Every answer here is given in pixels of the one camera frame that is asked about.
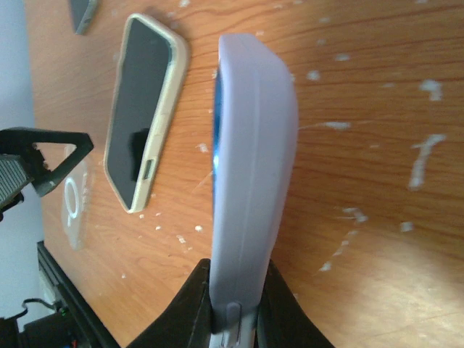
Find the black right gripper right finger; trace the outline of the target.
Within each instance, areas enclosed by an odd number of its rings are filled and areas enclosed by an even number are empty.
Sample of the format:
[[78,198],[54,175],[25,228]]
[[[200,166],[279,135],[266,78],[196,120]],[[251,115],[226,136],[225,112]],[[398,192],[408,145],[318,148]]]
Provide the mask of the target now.
[[257,317],[258,347],[333,348],[312,323],[274,262],[270,262]]

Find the blue phone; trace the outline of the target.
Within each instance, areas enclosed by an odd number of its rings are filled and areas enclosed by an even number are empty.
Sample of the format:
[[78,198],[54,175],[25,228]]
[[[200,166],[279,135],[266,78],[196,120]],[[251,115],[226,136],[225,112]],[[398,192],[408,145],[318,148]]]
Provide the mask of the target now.
[[220,69],[215,76],[215,93],[212,116],[212,204],[215,204],[216,172],[219,162],[220,123],[222,108],[222,79]]

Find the clear magsafe phone case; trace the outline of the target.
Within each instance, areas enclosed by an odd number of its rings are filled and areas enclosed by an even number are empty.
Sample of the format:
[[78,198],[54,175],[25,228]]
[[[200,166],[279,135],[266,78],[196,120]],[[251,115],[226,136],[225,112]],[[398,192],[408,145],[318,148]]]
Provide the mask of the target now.
[[61,222],[70,247],[84,247],[90,210],[94,164],[90,156],[82,159],[63,180]]

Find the lavender phone case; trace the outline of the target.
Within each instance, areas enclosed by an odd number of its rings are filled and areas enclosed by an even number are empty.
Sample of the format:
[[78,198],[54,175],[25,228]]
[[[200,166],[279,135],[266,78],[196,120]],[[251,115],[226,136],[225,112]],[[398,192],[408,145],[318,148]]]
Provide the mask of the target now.
[[296,155],[297,95],[284,61],[251,34],[222,35],[217,68],[210,346],[251,347]]

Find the teal green phone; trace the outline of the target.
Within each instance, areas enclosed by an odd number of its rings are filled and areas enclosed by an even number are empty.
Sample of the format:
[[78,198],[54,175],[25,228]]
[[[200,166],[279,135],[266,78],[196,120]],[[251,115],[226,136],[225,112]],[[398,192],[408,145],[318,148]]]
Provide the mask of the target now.
[[134,17],[126,30],[123,52],[106,169],[123,206],[129,210],[172,49],[165,38],[140,17]]

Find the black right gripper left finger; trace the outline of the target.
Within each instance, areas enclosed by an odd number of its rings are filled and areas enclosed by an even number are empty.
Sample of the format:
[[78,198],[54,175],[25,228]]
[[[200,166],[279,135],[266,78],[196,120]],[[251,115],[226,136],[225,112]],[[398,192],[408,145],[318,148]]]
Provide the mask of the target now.
[[212,330],[210,260],[201,259],[165,311],[130,347],[208,347]]

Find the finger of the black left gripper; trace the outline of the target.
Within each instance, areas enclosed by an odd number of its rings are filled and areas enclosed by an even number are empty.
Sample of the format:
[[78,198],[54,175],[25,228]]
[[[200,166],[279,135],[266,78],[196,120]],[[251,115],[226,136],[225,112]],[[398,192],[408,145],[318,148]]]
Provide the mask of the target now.
[[1,154],[20,154],[22,157],[26,157],[31,152],[41,152],[38,148],[39,143],[72,144],[75,146],[73,152],[54,170],[49,169],[44,157],[43,166],[46,168],[46,173],[41,175],[38,182],[45,186],[46,195],[52,192],[94,148],[87,133],[37,128],[7,128],[1,131]]
[[39,197],[46,195],[45,186],[38,182],[46,173],[44,156],[41,152],[31,152],[28,156],[20,154],[1,154],[1,220],[4,213],[24,201],[22,190],[33,184]]

